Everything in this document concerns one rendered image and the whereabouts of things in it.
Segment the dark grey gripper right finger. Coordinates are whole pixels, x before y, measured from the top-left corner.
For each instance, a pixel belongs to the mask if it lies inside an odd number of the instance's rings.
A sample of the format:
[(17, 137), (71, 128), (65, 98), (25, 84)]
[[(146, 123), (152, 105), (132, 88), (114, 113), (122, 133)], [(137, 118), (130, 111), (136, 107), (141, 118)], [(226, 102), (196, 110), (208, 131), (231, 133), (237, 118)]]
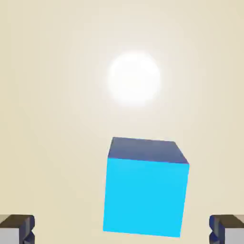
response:
[(244, 214), (211, 215), (209, 244), (244, 244)]

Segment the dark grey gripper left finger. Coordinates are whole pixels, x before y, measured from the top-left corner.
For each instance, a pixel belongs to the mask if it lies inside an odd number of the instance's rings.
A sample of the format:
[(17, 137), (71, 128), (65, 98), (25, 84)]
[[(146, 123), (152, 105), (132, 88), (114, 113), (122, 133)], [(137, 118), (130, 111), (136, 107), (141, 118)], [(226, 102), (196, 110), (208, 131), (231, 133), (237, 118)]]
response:
[(0, 214), (0, 244), (35, 244), (34, 227), (31, 214)]

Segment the small blue cube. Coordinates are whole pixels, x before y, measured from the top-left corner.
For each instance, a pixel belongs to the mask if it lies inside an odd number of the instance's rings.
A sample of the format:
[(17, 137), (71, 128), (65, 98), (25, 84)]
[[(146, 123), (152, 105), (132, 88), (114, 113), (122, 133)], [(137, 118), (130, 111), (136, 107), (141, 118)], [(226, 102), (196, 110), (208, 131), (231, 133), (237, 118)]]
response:
[(180, 237), (188, 173), (189, 163), (175, 142), (113, 137), (103, 230)]

